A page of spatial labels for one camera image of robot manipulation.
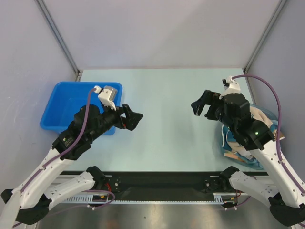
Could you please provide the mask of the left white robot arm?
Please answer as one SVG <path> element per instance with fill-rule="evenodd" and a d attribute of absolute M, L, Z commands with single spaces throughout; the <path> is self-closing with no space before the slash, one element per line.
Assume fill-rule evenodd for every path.
<path fill-rule="evenodd" d="M 0 217 L 0 227 L 11 229 L 15 222 L 35 224 L 64 200 L 83 191 L 103 189 L 105 175 L 96 166 L 87 168 L 67 182 L 56 186 L 52 183 L 111 127 L 132 131 L 142 118 L 143 114 L 133 112 L 126 104 L 114 110 L 105 108 L 102 113 L 96 105 L 83 106 L 30 177 L 17 188 L 2 192 L 5 208 Z"/>

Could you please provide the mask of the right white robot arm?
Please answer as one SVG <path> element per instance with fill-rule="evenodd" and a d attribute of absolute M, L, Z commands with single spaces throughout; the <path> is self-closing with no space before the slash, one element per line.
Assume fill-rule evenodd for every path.
<path fill-rule="evenodd" d="M 220 121 L 232 132 L 236 141 L 263 165 L 275 188 L 247 176 L 235 167 L 221 173 L 220 188 L 229 192 L 240 190 L 265 204 L 273 217 L 289 227 L 304 222 L 305 197 L 288 176 L 288 166 L 278 158 L 275 136 L 262 121 L 251 117 L 250 104 L 241 93 L 221 97 L 219 93 L 205 90 L 203 95 L 191 104 L 193 113 L 200 116 L 205 105 L 209 106 L 205 117 Z"/>

